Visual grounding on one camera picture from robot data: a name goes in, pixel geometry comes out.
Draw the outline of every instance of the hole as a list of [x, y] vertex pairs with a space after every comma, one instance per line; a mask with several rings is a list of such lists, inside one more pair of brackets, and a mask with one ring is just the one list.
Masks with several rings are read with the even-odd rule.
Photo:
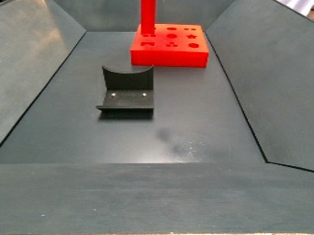
[[200, 45], [199, 45], [197, 43], [189, 43], [189, 44], [188, 44], [188, 47], [189, 47], [189, 48], [199, 48]]
[[149, 45], [149, 46], [153, 47], [153, 46], [155, 46], [155, 42], [143, 42], [143, 43], [141, 43], [141, 46], [145, 46], [145, 45]]
[[147, 38], [147, 37], [155, 37], [156, 35], [155, 34], [143, 34], [141, 36]]
[[168, 34], [167, 37], [168, 37], [169, 39], [175, 39], [177, 36], [176, 36], [175, 34]]
[[173, 42], [171, 42], [171, 44], [167, 44], [165, 46], [167, 46], [167, 47], [173, 47], [173, 48], [176, 48], [176, 47], [177, 47], [177, 45], [176, 45], [176, 44], [173, 44]]
[[195, 39], [195, 38], [197, 38], [197, 36], [196, 36], [196, 35], [189, 34], [189, 35], [187, 35], [187, 38], [188, 38], [188, 39]]

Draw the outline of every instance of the red peg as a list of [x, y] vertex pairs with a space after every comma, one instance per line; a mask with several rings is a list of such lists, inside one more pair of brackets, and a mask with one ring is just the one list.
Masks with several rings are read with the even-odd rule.
[[141, 0], [141, 34], [155, 33], [156, 0]]

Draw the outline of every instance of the red pegboard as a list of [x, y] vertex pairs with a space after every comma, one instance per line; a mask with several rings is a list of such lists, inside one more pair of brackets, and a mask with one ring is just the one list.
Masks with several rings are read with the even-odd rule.
[[139, 26], [131, 46], [133, 65], [205, 67], [208, 47], [197, 25], [155, 24], [152, 34]]

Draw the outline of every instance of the black bracket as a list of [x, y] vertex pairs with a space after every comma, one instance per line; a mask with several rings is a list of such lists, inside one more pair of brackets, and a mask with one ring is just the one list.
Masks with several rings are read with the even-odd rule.
[[139, 73], [119, 73], [103, 67], [107, 93], [101, 111], [153, 111], [153, 67]]

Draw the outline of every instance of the black holder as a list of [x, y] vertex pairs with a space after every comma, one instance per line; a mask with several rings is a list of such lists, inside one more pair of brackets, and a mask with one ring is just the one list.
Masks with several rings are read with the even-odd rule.
[[107, 93], [101, 111], [153, 111], [153, 67], [139, 73], [120, 73], [103, 67]]

